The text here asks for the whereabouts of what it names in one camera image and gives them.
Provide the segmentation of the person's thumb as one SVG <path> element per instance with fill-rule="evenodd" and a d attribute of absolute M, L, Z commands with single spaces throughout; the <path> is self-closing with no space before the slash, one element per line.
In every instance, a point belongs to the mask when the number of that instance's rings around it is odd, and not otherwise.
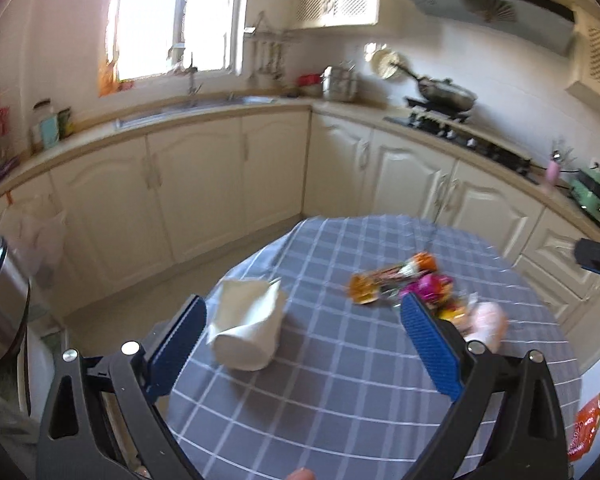
<path fill-rule="evenodd" d="M 311 469 L 300 468 L 293 471 L 285 478 L 285 480 L 315 480 L 316 475 Z"/>

